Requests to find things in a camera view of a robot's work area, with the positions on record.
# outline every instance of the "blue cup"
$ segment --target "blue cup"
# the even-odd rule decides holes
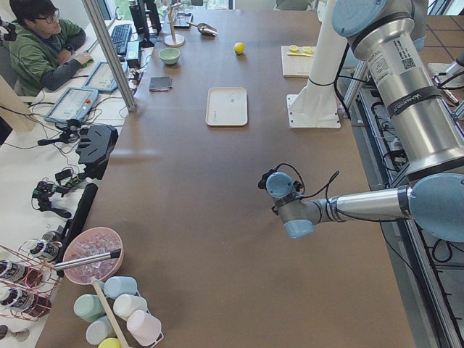
[[[104,294],[117,299],[122,294],[135,295],[137,281],[132,277],[111,277],[104,283]]]
[[[85,294],[74,302],[74,313],[89,323],[105,315],[104,308],[97,295]]]

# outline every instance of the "man's hand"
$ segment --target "man's hand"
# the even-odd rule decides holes
[[[85,63],[92,60],[92,56],[87,52],[82,52],[75,56],[74,59],[77,60],[81,65],[84,65]]]
[[[67,49],[62,49],[60,53],[58,53],[58,65],[61,66],[64,63],[68,62],[71,59],[71,52]]]

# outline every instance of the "black hair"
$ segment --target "black hair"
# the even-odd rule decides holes
[[[9,0],[9,6],[21,25],[25,25],[25,20],[52,15],[56,9],[51,0]]]

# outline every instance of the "man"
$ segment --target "man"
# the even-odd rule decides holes
[[[69,20],[59,19],[51,0],[9,0],[9,5],[17,18],[10,56],[25,96],[36,96],[43,87],[58,89],[92,59],[86,52],[71,59],[86,33]]]

